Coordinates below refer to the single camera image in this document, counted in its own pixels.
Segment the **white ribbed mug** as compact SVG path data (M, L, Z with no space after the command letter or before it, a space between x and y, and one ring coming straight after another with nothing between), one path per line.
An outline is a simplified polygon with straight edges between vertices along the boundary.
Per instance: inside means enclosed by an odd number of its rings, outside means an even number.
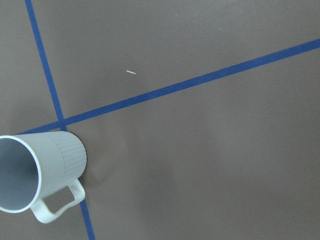
M30 209L38 221L51 223L85 199L79 181L87 164L81 140L66 131L2 135L0 137L0 209L21 213ZM68 187L74 199L55 213L45 199Z

